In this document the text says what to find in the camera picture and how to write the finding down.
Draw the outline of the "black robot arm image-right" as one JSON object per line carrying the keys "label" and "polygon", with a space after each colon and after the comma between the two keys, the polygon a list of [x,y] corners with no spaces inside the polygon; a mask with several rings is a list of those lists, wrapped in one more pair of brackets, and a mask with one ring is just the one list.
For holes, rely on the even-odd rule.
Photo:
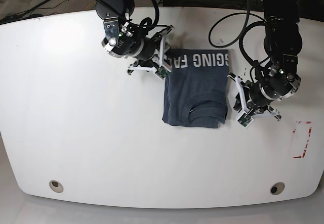
{"label": "black robot arm image-right", "polygon": [[[250,79],[229,73],[238,94],[234,110],[235,120],[248,127],[256,118],[273,116],[281,120],[278,110],[271,107],[274,101],[293,96],[299,89],[301,78],[297,74],[298,54],[302,49],[299,33],[297,0],[263,0],[264,17],[244,26],[235,39],[245,60],[251,65]],[[251,29],[265,27],[264,49],[267,58],[253,60],[244,49],[244,37]]]}

